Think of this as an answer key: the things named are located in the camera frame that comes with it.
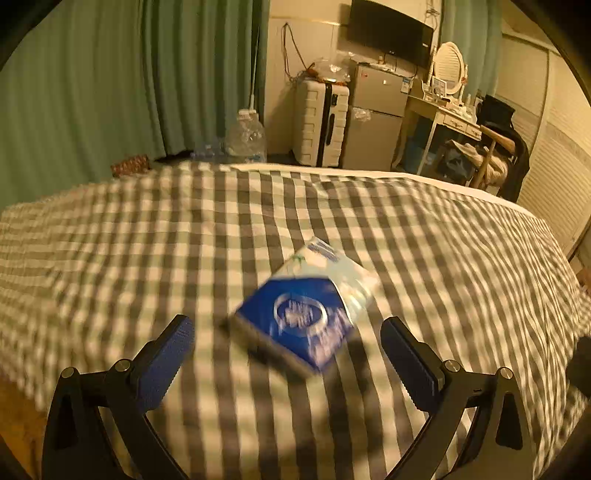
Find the blue gripper pad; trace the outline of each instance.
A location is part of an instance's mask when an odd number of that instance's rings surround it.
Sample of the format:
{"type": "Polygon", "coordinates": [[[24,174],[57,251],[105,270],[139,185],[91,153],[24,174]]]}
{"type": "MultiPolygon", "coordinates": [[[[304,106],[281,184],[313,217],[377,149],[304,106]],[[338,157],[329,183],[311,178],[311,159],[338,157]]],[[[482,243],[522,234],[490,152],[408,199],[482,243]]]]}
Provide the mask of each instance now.
{"type": "Polygon", "coordinates": [[[170,384],[195,341],[195,326],[185,315],[177,315],[160,336],[140,350],[130,375],[141,413],[160,405],[170,384]]]}
{"type": "Polygon", "coordinates": [[[398,317],[384,320],[380,338],[415,406],[432,413],[439,405],[445,382],[439,357],[426,343],[419,342],[398,317]]]}

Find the mirror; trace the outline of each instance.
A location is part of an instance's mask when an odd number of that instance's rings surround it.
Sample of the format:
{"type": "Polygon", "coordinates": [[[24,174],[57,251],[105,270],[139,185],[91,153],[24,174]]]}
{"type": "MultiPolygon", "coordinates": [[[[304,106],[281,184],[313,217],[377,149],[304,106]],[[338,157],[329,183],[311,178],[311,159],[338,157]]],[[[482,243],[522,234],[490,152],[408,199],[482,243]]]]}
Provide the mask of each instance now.
{"type": "Polygon", "coordinates": [[[447,42],[439,47],[433,58],[434,75],[447,84],[447,94],[454,95],[462,87],[464,76],[464,59],[460,49],[453,42],[447,42]]]}

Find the small box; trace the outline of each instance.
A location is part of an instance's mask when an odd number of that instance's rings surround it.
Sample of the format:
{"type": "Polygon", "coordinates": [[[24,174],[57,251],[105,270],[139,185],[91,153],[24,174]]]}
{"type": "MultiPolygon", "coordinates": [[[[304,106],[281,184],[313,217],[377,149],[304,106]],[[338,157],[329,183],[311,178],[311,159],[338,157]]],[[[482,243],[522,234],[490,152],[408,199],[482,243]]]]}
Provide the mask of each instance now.
{"type": "Polygon", "coordinates": [[[244,301],[235,319],[251,346],[302,374],[321,372],[377,285],[375,275],[313,238],[244,301]]]}

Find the refrigerator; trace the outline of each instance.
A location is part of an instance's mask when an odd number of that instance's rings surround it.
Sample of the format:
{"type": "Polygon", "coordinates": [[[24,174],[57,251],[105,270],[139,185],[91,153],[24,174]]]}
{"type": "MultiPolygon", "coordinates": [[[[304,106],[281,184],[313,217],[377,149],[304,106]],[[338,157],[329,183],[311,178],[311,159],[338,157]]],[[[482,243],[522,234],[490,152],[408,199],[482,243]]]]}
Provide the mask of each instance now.
{"type": "Polygon", "coordinates": [[[342,168],[390,171],[409,90],[408,78],[357,66],[350,86],[342,168]]]}

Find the bed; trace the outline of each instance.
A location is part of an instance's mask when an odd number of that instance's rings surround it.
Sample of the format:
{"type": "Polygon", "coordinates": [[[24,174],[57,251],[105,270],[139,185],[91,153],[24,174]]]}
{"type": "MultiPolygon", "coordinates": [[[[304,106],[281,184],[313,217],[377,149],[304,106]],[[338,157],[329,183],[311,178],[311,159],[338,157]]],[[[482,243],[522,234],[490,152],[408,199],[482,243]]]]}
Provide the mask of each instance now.
{"type": "Polygon", "coordinates": [[[379,345],[392,315],[467,370],[513,369],[536,477],[587,407],[565,367],[591,302],[547,224],[480,190],[187,162],[3,211],[0,368],[40,410],[63,368],[132,358],[177,313],[195,320],[196,347],[151,420],[192,478],[384,479],[425,421],[379,345]],[[381,287],[336,362],[304,382],[221,326],[312,236],[381,287]]]}

